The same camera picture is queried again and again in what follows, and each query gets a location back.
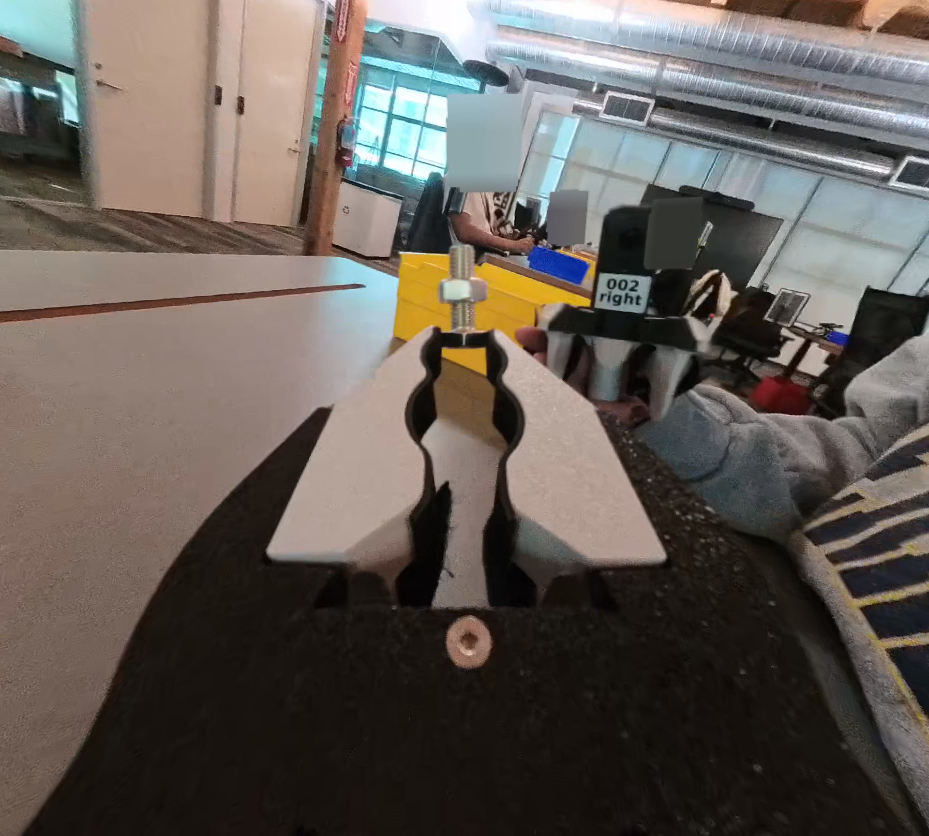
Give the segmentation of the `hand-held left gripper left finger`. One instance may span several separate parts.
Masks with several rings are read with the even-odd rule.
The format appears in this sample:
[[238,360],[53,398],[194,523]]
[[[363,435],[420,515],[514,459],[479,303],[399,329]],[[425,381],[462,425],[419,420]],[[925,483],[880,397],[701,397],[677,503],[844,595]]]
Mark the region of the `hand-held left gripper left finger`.
[[397,579],[440,569],[443,516],[424,436],[436,421],[441,331],[428,327],[332,406],[266,550],[310,564]]

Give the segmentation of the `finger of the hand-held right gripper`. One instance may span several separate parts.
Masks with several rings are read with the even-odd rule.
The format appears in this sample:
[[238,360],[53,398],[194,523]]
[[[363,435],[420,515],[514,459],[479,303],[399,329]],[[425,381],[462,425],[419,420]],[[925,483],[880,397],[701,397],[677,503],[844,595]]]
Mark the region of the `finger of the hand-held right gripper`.
[[547,333],[546,367],[577,392],[584,390],[584,339],[576,333]]
[[671,345],[656,345],[647,359],[648,416],[661,420],[677,397],[699,383],[699,354]]

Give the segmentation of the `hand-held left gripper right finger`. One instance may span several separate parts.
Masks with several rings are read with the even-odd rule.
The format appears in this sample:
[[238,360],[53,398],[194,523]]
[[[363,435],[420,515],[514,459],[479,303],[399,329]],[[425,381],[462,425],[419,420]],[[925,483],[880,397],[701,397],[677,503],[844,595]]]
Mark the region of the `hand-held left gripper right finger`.
[[505,442],[486,526],[488,588],[661,567],[667,552],[595,407],[490,331],[493,424]]

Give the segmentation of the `silver bolt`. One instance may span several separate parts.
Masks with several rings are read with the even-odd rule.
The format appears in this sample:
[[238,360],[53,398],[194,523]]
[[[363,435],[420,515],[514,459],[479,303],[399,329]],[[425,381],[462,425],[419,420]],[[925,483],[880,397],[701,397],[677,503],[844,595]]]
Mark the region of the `silver bolt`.
[[[464,243],[454,245],[449,250],[449,272],[445,279],[477,277],[475,273],[476,262],[477,258],[473,246]],[[477,317],[477,307],[483,302],[461,305],[441,303],[450,312],[450,329],[441,334],[441,343],[444,348],[477,349],[486,347],[489,335],[486,331],[479,329]]]

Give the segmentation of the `person's right forearm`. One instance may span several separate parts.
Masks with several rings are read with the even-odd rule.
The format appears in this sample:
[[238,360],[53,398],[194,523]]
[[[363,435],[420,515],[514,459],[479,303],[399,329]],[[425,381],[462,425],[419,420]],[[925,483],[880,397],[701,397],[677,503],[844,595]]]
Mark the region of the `person's right forearm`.
[[782,540],[928,422],[928,336],[847,386],[834,420],[754,410],[706,384],[634,435],[730,525]]

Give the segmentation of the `blue plastic bin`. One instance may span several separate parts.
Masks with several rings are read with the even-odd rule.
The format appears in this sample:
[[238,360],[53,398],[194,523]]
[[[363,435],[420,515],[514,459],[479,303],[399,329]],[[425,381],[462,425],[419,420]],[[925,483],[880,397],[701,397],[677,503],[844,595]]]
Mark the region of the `blue plastic bin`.
[[535,246],[528,253],[528,267],[566,284],[583,287],[596,269],[596,262],[583,255]]

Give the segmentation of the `black monitor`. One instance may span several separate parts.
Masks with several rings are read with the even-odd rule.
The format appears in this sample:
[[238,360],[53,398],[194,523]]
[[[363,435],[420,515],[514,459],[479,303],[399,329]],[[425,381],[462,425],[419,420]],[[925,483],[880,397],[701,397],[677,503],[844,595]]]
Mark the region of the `black monitor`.
[[735,291],[743,291],[784,226],[783,219],[756,211],[751,201],[691,186],[672,191],[648,184],[641,205],[676,199],[701,199],[703,215],[712,224],[693,268],[694,280],[718,270]]

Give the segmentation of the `yellow plastic bin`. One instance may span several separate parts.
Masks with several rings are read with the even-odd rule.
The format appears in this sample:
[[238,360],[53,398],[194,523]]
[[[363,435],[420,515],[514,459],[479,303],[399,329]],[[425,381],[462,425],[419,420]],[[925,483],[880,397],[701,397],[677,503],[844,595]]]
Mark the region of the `yellow plastic bin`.
[[[408,341],[431,326],[442,331],[450,329],[449,309],[438,300],[438,285],[447,277],[448,269],[447,254],[401,255],[395,338]],[[493,266],[476,266],[475,273],[488,285],[487,300],[477,307],[482,331],[498,330],[514,338],[519,328],[535,325],[539,308],[589,304],[569,292]]]

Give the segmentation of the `black jacket on chair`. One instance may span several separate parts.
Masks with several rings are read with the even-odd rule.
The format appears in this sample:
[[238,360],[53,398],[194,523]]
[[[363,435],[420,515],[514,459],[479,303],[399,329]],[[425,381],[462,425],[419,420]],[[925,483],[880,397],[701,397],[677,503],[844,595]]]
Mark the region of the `black jacket on chair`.
[[449,191],[444,175],[434,171],[424,182],[424,188],[412,215],[404,252],[447,254],[452,246],[448,223]]

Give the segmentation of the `black office chair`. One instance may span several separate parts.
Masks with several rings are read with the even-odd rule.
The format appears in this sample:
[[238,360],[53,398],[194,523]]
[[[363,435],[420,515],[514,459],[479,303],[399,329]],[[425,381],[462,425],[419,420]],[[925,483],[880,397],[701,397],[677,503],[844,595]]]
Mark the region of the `black office chair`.
[[813,397],[815,413],[826,419],[842,416],[844,394],[853,378],[922,334],[927,318],[928,296],[897,294],[868,286],[858,303],[841,354],[819,376]]

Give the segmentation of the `grey printed sweatshirt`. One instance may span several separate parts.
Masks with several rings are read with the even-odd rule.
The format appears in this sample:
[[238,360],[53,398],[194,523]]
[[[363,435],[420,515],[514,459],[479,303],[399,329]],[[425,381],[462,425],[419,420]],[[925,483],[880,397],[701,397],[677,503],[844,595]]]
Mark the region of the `grey printed sweatshirt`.
[[902,437],[793,533],[884,746],[928,815],[928,426]]

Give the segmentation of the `white door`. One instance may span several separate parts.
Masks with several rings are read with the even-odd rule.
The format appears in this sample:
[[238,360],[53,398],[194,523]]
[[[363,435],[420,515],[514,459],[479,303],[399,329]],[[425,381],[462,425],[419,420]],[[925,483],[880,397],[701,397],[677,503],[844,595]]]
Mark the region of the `white door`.
[[306,177],[320,0],[243,0],[231,217],[294,226]]
[[215,0],[79,0],[79,11],[93,202],[203,216]]

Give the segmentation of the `black picture frame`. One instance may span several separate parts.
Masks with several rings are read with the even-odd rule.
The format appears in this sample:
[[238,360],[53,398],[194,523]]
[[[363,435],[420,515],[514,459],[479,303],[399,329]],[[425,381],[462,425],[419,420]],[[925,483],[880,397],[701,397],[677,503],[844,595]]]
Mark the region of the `black picture frame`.
[[764,320],[779,327],[796,324],[810,300],[810,295],[795,289],[781,288],[764,313]]

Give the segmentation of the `silver air duct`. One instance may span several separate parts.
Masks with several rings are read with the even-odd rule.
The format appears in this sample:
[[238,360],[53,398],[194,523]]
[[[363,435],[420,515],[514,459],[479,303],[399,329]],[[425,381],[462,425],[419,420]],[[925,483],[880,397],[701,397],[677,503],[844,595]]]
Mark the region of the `silver air duct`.
[[468,0],[488,60],[927,152],[926,41],[660,0]]

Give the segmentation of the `wooden post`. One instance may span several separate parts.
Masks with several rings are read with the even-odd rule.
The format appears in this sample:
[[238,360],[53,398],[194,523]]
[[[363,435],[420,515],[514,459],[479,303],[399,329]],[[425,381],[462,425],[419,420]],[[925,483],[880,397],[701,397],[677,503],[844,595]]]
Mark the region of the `wooden post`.
[[340,128],[352,118],[368,6],[369,0],[335,0],[333,5],[327,79],[303,245],[306,256],[331,253],[344,174],[339,152]]

